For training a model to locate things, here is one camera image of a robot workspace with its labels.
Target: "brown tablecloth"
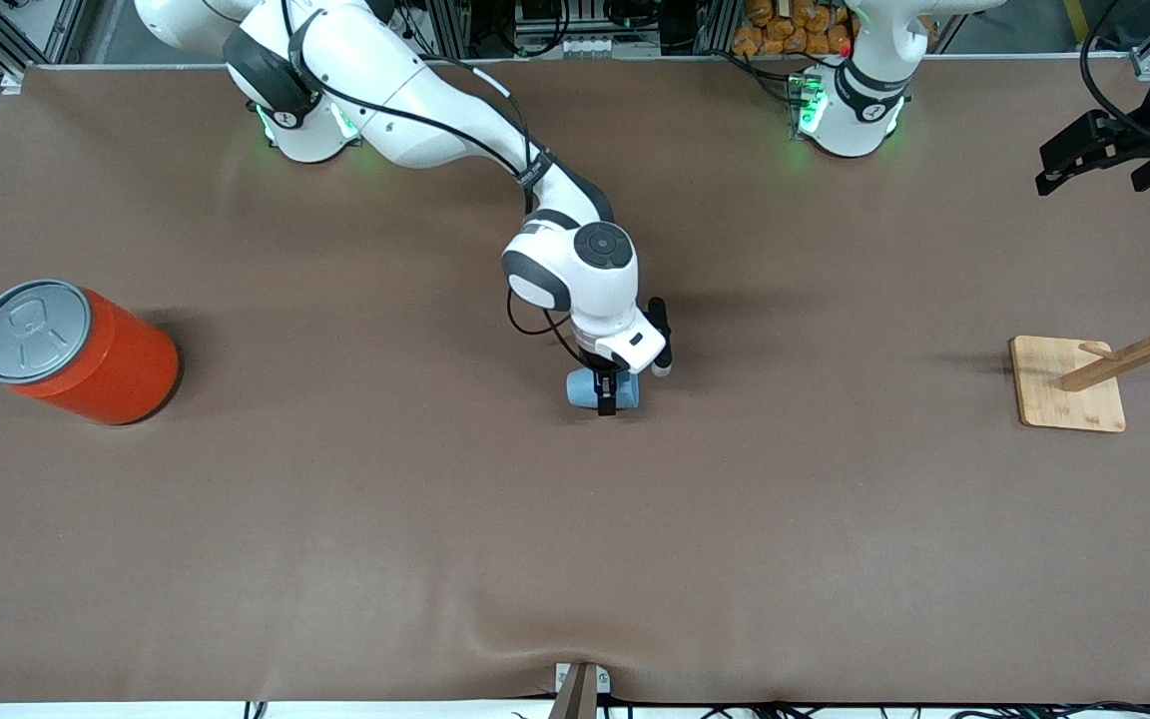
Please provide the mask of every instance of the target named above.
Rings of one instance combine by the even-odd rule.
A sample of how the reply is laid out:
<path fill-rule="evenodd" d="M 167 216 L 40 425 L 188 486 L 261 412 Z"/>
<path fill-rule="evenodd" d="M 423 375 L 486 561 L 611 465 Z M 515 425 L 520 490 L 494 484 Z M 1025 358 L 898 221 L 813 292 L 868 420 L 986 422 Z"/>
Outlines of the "brown tablecloth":
<path fill-rule="evenodd" d="M 1021 428 L 1003 372 L 1017 334 L 1150 332 L 1150 193 L 1034 191 L 1072 61 L 926 63 L 857 161 L 723 63 L 492 72 L 670 301 L 635 413 L 567 406 L 508 327 L 485 160 L 301 167 L 216 70 L 0 101 L 0 291 L 91 286 L 185 359 L 133 428 L 0 388 L 0 701 L 528 695 L 570 659 L 635 701 L 1150 701 L 1150 368 L 1120 436 Z"/>

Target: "wooden mug tree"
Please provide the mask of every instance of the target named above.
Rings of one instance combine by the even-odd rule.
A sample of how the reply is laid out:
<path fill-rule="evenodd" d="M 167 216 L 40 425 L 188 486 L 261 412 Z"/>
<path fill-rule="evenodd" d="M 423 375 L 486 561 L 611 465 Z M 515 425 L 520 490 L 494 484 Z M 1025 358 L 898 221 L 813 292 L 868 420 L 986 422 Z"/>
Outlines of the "wooden mug tree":
<path fill-rule="evenodd" d="M 1150 337 L 1113 352 L 1102 342 L 1022 336 L 1010 341 L 1010 354 L 1027 427 L 1122 433 L 1117 377 L 1150 364 Z"/>

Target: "cable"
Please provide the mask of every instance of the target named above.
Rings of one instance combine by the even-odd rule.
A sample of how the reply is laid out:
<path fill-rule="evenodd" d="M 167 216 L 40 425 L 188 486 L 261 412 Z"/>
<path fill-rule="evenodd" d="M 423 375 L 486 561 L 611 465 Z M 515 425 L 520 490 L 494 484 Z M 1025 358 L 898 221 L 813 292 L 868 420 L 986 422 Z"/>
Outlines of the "cable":
<path fill-rule="evenodd" d="M 759 76 L 761 76 L 764 78 L 772 78 L 772 79 L 787 79 L 787 78 L 789 78 L 789 76 L 787 76 L 785 72 L 772 72 L 769 70 L 761 70 L 761 69 L 758 69 L 758 68 L 753 68 L 753 61 L 752 60 L 749 60 L 747 58 L 739 58 L 739 55 L 735 55 L 735 54 L 731 54 L 731 53 L 727 53 L 726 49 L 704 49 L 703 53 L 700 53 L 700 54 L 702 55 L 718 55 L 718 58 L 726 58 L 727 60 L 730 60 L 731 63 L 737 64 L 737 67 L 739 69 L 743 69 L 744 72 L 749 72 L 749 70 L 752 70 L 752 72 L 757 72 L 757 74 L 759 74 Z M 819 63 L 819 64 L 826 64 L 827 67 L 829 67 L 831 69 L 838 69 L 838 68 L 841 68 L 841 64 L 828 63 L 828 61 L 826 61 L 821 56 L 812 55 L 812 54 L 808 54 L 808 53 L 782 53 L 782 55 L 784 55 L 784 58 L 804 58 L 806 60 L 815 61 L 815 63 Z"/>
<path fill-rule="evenodd" d="M 549 332 L 555 330 L 555 328 L 560 328 L 560 327 L 562 327 L 562 324 L 565 324 L 566 322 L 570 321 L 572 316 L 569 314 L 567 314 L 565 318 L 562 318 L 560 320 L 560 322 L 558 322 L 557 324 L 552 324 L 552 327 L 547 327 L 547 328 L 544 328 L 542 330 L 528 330 L 527 328 L 521 327 L 521 324 L 518 323 L 518 319 L 514 318 L 514 315 L 512 315 L 512 297 L 514 297 L 514 295 L 515 295 L 515 292 L 512 291 L 512 288 L 508 288 L 508 298 L 505 300 L 505 306 L 506 306 L 506 308 L 508 311 L 508 322 L 512 322 L 512 328 L 513 329 L 515 329 L 516 331 L 519 331 L 521 334 L 524 334 L 524 336 L 527 336 L 527 337 L 538 337 L 538 336 L 542 336 L 542 334 L 549 334 Z"/>
<path fill-rule="evenodd" d="M 757 68 L 753 68 L 752 61 L 749 61 L 747 59 L 739 59 L 736 55 L 727 53 L 727 51 L 724 49 L 708 49 L 707 53 L 704 54 L 718 55 L 720 58 L 726 58 L 727 60 L 730 60 L 730 63 L 735 64 L 736 68 L 744 70 L 744 72 L 750 74 L 750 76 L 753 76 L 753 79 L 757 81 L 757 85 L 761 86 L 761 90 L 766 92 L 766 94 L 769 94 L 770 97 L 773 97 L 773 99 L 783 102 L 784 105 L 792 104 L 792 100 L 789 99 L 789 97 L 784 94 L 779 94 L 779 92 L 776 92 L 774 87 L 767 85 L 767 81 L 789 82 L 789 76 L 785 76 L 785 74 L 759 70 Z"/>
<path fill-rule="evenodd" d="M 419 24 L 415 24 L 415 18 L 412 17 L 412 8 L 409 1 L 401 0 L 397 3 L 397 12 L 402 15 L 402 22 L 406 23 L 406 31 L 412 33 L 415 38 L 415 45 L 420 45 L 420 49 L 425 51 L 429 55 L 434 55 L 434 46 L 429 44 L 428 38 L 421 32 Z"/>
<path fill-rule="evenodd" d="M 283 26 L 286 28 L 286 37 L 288 40 L 290 40 L 293 36 L 296 36 L 296 29 L 291 26 L 291 8 L 288 8 L 286 0 L 283 0 L 282 6 L 283 6 Z"/>
<path fill-rule="evenodd" d="M 1018 705 L 1014 707 L 996 707 L 994 711 L 984 711 L 977 709 L 967 709 L 965 711 L 957 711 L 952 716 L 952 719 L 1012 719 L 1012 718 L 1034 718 L 1034 719 L 1066 719 L 1067 716 L 1081 714 L 1082 711 L 1128 711 L 1133 714 L 1144 714 L 1150 716 L 1150 705 L 1138 705 L 1130 704 L 1124 701 L 1099 701 L 1095 704 L 1086 704 L 1083 706 L 1073 706 L 1064 710 L 1051 710 L 1044 706 L 1036 705 Z"/>
<path fill-rule="evenodd" d="M 567 5 L 567 0 L 553 1 L 558 5 L 557 13 L 553 14 L 553 37 L 539 49 L 522 49 L 521 47 L 518 47 L 514 41 L 508 40 L 508 37 L 504 32 L 506 23 L 503 22 L 503 18 L 506 17 L 508 6 L 515 3 L 515 0 L 497 0 L 493 24 L 496 37 L 498 38 L 499 44 L 503 45 L 503 48 L 509 51 L 519 58 L 534 58 L 535 55 L 549 53 L 550 49 L 555 49 L 558 45 L 561 45 L 562 40 L 566 38 L 566 32 L 569 31 L 572 26 L 572 8 Z"/>
<path fill-rule="evenodd" d="M 570 354 L 572 358 L 575 359 L 581 366 L 586 367 L 590 372 L 597 373 L 597 369 L 593 369 L 592 365 L 589 365 L 583 357 L 580 357 L 578 353 L 572 350 L 570 343 L 566 342 L 566 337 L 562 337 L 561 330 L 558 330 L 557 324 L 553 323 L 553 315 L 549 314 L 549 309 L 544 309 L 544 319 L 549 320 L 549 330 L 552 330 L 552 332 L 555 334 L 557 342 L 562 343 L 562 346 L 566 347 L 566 353 Z"/>
<path fill-rule="evenodd" d="M 518 102 L 518 100 L 515 99 L 515 97 L 512 95 L 511 92 L 508 92 L 508 87 L 499 85 L 499 83 L 493 77 L 488 76 L 488 74 L 485 72 L 485 70 L 483 70 L 481 68 L 474 68 L 473 64 L 468 64 L 468 63 L 466 63 L 466 61 L 457 60 L 455 58 L 446 58 L 446 56 L 443 56 L 443 55 L 420 55 L 420 60 L 424 60 L 424 61 L 442 60 L 444 63 L 451 63 L 451 64 L 454 64 L 457 68 L 461 68 L 461 69 L 467 70 L 468 72 L 473 72 L 474 76 L 478 77 L 478 79 L 481 79 L 482 82 L 488 83 L 488 85 L 490 85 L 492 87 L 496 87 L 496 91 L 498 91 L 499 94 L 503 94 L 503 98 L 508 101 L 508 105 L 512 106 L 512 110 L 514 110 L 514 113 L 518 114 L 518 122 L 516 123 L 512 122 L 512 120 L 508 120 L 503 113 L 501 113 L 501 117 L 505 118 L 505 120 L 508 120 L 508 124 L 511 124 L 512 127 L 514 127 L 516 129 L 516 131 L 521 132 L 521 136 L 523 136 L 523 138 L 524 138 L 523 141 L 526 143 L 526 169 L 530 169 L 530 161 L 532 159 L 531 158 L 531 152 L 530 152 L 530 146 L 535 145 L 535 146 L 538 147 L 539 146 L 539 141 L 535 141 L 535 137 L 530 136 L 530 125 L 528 125 L 526 123 L 526 112 L 523 109 L 521 109 L 521 104 Z M 526 213 L 530 214 L 530 211 L 535 209 L 535 191 L 534 191 L 534 188 L 523 188 L 523 191 L 521 191 L 521 196 L 523 196 L 523 202 L 526 205 Z"/>
<path fill-rule="evenodd" d="M 286 10 L 286 0 L 283 0 L 283 9 Z M 305 20 L 305 25 L 301 28 L 301 31 L 302 29 L 309 26 L 309 24 L 314 22 L 316 17 L 319 17 L 320 13 L 323 13 L 323 10 L 319 10 L 317 13 L 314 13 L 312 17 Z M 481 147 L 485 152 L 485 154 L 492 155 L 492 158 L 494 158 L 497 162 L 503 165 L 505 168 L 508 169 L 509 173 L 512 173 L 513 177 L 516 178 L 521 176 L 521 170 L 515 168 L 511 161 L 505 159 L 505 155 L 499 154 L 499 152 L 493 150 L 493 147 L 488 145 L 488 143 L 478 140 L 478 138 L 473 137 L 471 135 L 469 135 L 469 132 L 461 131 L 461 129 L 453 128 L 446 123 L 437 122 L 437 120 L 434 120 L 431 117 L 421 117 L 420 115 L 416 115 L 414 113 L 407 113 L 407 110 L 405 109 L 384 108 L 383 105 L 375 105 L 375 102 L 367 102 L 366 100 L 360 100 L 358 99 L 358 97 L 347 94 L 346 92 L 339 91 L 337 90 L 337 87 L 329 85 L 328 83 L 329 76 L 323 76 L 323 77 L 315 76 L 314 70 L 310 70 L 309 67 L 307 67 L 307 64 L 305 63 L 305 59 L 301 58 L 299 53 L 292 53 L 292 58 L 293 58 L 292 62 L 296 64 L 296 69 L 298 70 L 298 72 L 305 74 L 305 76 L 309 78 L 313 83 L 315 83 L 316 86 L 322 87 L 322 90 L 328 91 L 330 94 L 338 97 L 338 99 L 358 105 L 360 108 L 375 110 L 375 113 L 383 113 L 386 115 L 392 115 L 393 117 L 412 120 L 413 122 L 416 123 L 423 123 L 425 125 L 437 128 L 439 129 L 439 131 L 443 132 L 451 132 L 451 135 L 459 137 L 461 140 L 471 141 L 474 145 Z"/>
<path fill-rule="evenodd" d="M 1112 0 L 1109 3 L 1109 8 L 1103 10 L 1103 17 L 1099 17 L 1099 22 L 1094 24 L 1090 35 L 1086 37 L 1086 41 L 1081 44 L 1081 79 L 1086 83 L 1086 90 L 1090 91 L 1090 95 L 1094 95 L 1095 101 L 1099 104 L 1102 108 L 1109 112 L 1112 117 L 1117 118 L 1119 123 L 1130 128 L 1135 132 L 1147 137 L 1150 140 L 1150 129 L 1147 129 L 1138 124 L 1137 120 L 1130 117 L 1124 113 L 1121 108 L 1109 100 L 1109 97 L 1099 90 L 1098 83 L 1094 82 L 1094 76 L 1090 74 L 1090 46 L 1094 45 L 1096 40 L 1099 40 L 1099 32 L 1103 32 L 1103 26 L 1109 20 L 1109 15 L 1112 10 L 1117 9 L 1117 6 L 1121 3 L 1121 0 Z"/>

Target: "orange cylinder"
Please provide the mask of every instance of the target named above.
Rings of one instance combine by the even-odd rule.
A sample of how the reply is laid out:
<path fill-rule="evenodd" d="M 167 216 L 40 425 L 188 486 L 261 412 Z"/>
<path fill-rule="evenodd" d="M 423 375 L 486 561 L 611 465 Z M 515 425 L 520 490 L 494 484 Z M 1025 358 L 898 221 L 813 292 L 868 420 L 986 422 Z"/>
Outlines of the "orange cylinder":
<path fill-rule="evenodd" d="M 33 281 L 0 296 L 0 382 L 93 422 L 126 424 L 163 405 L 177 347 L 99 292 Z"/>

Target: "metal lid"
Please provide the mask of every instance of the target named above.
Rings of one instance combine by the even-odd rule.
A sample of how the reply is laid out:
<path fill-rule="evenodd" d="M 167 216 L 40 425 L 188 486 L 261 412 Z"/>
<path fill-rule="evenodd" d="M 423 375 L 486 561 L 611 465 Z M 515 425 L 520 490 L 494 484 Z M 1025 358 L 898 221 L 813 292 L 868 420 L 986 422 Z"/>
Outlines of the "metal lid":
<path fill-rule="evenodd" d="M 40 382 L 87 342 L 87 297 L 64 281 L 31 281 L 0 295 L 0 382 Z"/>

